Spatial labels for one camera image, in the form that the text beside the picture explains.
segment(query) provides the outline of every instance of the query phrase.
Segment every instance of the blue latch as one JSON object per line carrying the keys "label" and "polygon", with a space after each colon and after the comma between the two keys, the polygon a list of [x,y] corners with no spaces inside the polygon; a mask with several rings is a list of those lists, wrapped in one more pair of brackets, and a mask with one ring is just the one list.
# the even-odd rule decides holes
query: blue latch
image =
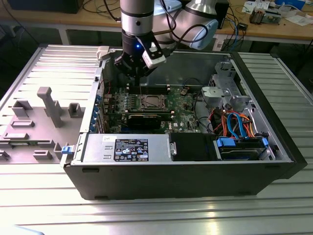
{"label": "blue latch", "polygon": [[74,145],[69,145],[69,146],[63,146],[61,153],[62,154],[74,154],[75,152],[75,146]]}
{"label": "blue latch", "polygon": [[268,140],[267,140],[266,138],[263,138],[263,139],[262,139],[262,142],[263,142],[263,144],[265,145],[265,147],[268,146]]}
{"label": "blue latch", "polygon": [[222,147],[222,146],[235,147],[236,146],[235,140],[232,138],[218,138],[216,142],[217,142],[218,147]]}

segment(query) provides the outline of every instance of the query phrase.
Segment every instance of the desk clutter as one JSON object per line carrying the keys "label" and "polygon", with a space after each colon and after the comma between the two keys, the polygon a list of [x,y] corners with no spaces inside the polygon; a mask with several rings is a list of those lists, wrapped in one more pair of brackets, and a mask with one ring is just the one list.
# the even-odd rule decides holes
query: desk clutter
{"label": "desk clutter", "polygon": [[276,1],[246,1],[242,12],[251,14],[250,23],[254,24],[278,24],[282,18],[300,26],[313,24],[312,13],[302,12],[306,4],[304,0],[276,0]]}

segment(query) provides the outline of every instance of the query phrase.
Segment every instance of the metal bracket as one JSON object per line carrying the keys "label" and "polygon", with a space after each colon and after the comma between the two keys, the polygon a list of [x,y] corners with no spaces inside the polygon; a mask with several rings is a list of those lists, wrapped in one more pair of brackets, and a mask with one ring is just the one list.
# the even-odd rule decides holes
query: metal bracket
{"label": "metal bracket", "polygon": [[110,57],[110,48],[108,46],[100,46],[97,51],[98,61],[106,60]]}
{"label": "metal bracket", "polygon": [[176,143],[170,143],[170,152],[172,156],[175,156],[177,154],[177,150],[176,150]]}

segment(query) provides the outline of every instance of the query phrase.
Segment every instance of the power cord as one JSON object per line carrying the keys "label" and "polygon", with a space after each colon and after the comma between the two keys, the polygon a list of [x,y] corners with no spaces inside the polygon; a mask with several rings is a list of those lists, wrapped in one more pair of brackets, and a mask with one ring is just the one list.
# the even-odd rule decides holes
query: power cord
{"label": "power cord", "polygon": [[17,50],[19,51],[19,54],[20,54],[20,55],[23,55],[23,54],[21,54],[20,49],[22,49],[23,51],[27,52],[29,55],[32,55],[32,54],[33,54],[33,53],[29,52],[28,50],[26,50],[26,49],[23,48],[23,47],[20,47],[20,46],[17,47],[17,46],[14,44],[13,38],[5,32],[5,30],[4,30],[4,28],[2,27],[2,25],[0,25],[0,29],[1,29],[0,32],[3,33],[3,34],[10,40],[12,46],[13,46],[15,49],[17,49]]}
{"label": "power cord", "polygon": [[108,6],[108,4],[107,4],[107,0],[103,0],[103,3],[104,3],[104,5],[106,6],[107,11],[108,11],[108,14],[112,17],[112,19],[114,19],[115,21],[121,21],[121,18],[120,18],[120,17],[117,18],[117,17],[115,17],[115,16],[112,14],[112,12],[111,12],[111,10],[109,9],[109,6]]}
{"label": "power cord", "polygon": [[[99,10],[100,7],[105,6],[105,5],[98,6],[98,8],[96,9],[97,11],[91,11],[91,10],[86,9],[86,5],[87,5],[89,2],[91,2],[91,1],[93,1],[93,0],[88,0],[87,2],[85,2],[85,3],[83,4],[83,9],[84,9],[85,11],[88,11],[88,12],[91,12],[91,13],[108,13],[108,11],[101,11],[101,10]],[[117,8],[114,8],[114,9],[110,9],[110,11],[114,11],[114,10],[117,10],[117,9],[119,9],[119,8],[121,8],[121,7],[117,7]]]}
{"label": "power cord", "polygon": [[31,35],[27,29],[11,14],[11,12],[8,10],[8,8],[6,7],[6,5],[4,4],[4,1],[1,0],[2,5],[4,7],[4,9],[6,10],[6,12],[12,17],[12,19],[14,19],[16,21],[16,23],[18,23],[24,30],[25,32],[34,40],[34,42],[36,42],[37,45],[39,45],[39,42],[33,37],[33,35]]}
{"label": "power cord", "polygon": [[[195,25],[189,27],[189,28],[184,32],[184,34],[183,34],[181,37],[177,36],[177,35],[174,33],[174,30],[175,30],[175,28],[177,27],[177,23],[176,23],[175,19],[174,19],[173,16],[167,11],[164,0],[160,0],[160,3],[161,3],[161,6],[162,6],[163,10],[164,10],[165,13],[166,13],[167,23],[168,23],[168,26],[169,26],[169,28],[170,28],[170,30],[169,30],[167,33],[171,33],[172,35],[174,35],[174,36],[178,39],[178,42],[176,43],[176,45],[175,45],[175,47],[174,47],[174,49],[173,49],[172,51],[174,51],[174,50],[178,47],[178,44],[181,43],[181,42],[185,42],[185,43],[196,43],[196,42],[199,42],[199,41],[203,40],[203,39],[207,36],[209,30],[208,30],[207,27],[204,26],[203,24],[195,24]],[[173,27],[173,28],[172,28],[172,26],[171,26],[171,23],[170,23],[170,19],[169,19],[169,18],[171,18],[172,22],[174,23],[174,27]],[[195,27],[203,27],[203,28],[205,29],[205,34],[204,34],[201,38],[196,39],[196,40],[192,40],[192,41],[185,40],[184,37],[187,35],[187,33],[188,33],[191,29],[193,29],[193,28],[195,28]]]}

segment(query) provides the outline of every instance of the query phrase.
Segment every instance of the wire bundle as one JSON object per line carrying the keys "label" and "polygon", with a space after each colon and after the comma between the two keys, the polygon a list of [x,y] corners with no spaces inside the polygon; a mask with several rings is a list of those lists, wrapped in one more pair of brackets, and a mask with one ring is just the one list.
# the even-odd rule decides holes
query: wire bundle
{"label": "wire bundle", "polygon": [[[245,35],[246,35],[246,31],[242,30],[242,37],[240,39],[238,39],[239,36],[239,30],[238,30],[238,24],[239,24],[239,20],[238,18],[235,16],[234,11],[232,9],[231,4],[229,3],[229,9],[231,11],[231,13],[227,13],[227,17],[225,18],[227,21],[229,21],[231,23],[231,27],[234,30],[233,34],[231,35],[230,39],[228,40],[228,42],[225,44],[225,46],[222,48],[222,50],[225,50],[227,48],[227,50],[230,48],[230,51],[233,51],[236,47],[239,47],[239,50],[241,49],[241,46],[244,43],[245,40]],[[230,40],[232,40],[233,36],[235,35],[235,40],[233,43],[230,44]]]}
{"label": "wire bundle", "polygon": [[[239,139],[239,136],[235,133],[236,129],[239,128],[240,135],[245,138],[245,137],[255,137],[253,133],[253,128],[252,128],[252,120],[250,120],[246,115],[240,114],[238,112],[232,111],[232,110],[226,110],[225,112],[220,112],[216,113],[216,109],[214,109],[208,118],[208,120],[211,121],[212,117],[214,114],[220,114],[221,116],[221,123],[213,130],[214,134],[218,136],[224,136],[228,137],[229,134],[233,138]],[[236,126],[232,129],[231,127],[231,120],[237,120]],[[223,127],[222,132],[216,133],[216,131],[220,128]]]}

